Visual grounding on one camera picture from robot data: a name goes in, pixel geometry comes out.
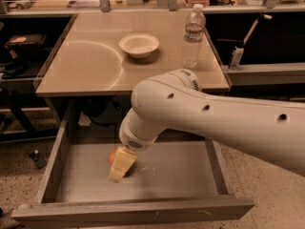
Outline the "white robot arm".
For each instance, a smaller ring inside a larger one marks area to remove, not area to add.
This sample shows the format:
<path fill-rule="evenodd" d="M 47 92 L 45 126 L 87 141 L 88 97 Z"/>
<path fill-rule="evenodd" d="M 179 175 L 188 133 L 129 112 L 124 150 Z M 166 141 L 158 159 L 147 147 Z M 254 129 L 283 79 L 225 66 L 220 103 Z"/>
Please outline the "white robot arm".
<path fill-rule="evenodd" d="M 167 129 L 204 136 L 278 167 L 305 175 L 305 104 L 202 92 L 186 69 L 146 78 L 131 95 L 109 180 L 120 181 L 136 153 Z"/>

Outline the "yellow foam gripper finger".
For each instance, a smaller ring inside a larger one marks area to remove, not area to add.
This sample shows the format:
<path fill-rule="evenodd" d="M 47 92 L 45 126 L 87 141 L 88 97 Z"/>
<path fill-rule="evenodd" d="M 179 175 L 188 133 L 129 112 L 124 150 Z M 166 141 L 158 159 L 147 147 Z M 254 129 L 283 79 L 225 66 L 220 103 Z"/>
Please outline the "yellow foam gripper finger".
<path fill-rule="evenodd" d="M 118 149 L 115 154 L 113 164 L 110 168 L 108 180 L 111 182 L 119 182 L 124 175 L 130 170 L 137 159 L 134 151 L 128 149 L 126 146 L 117 146 Z"/>

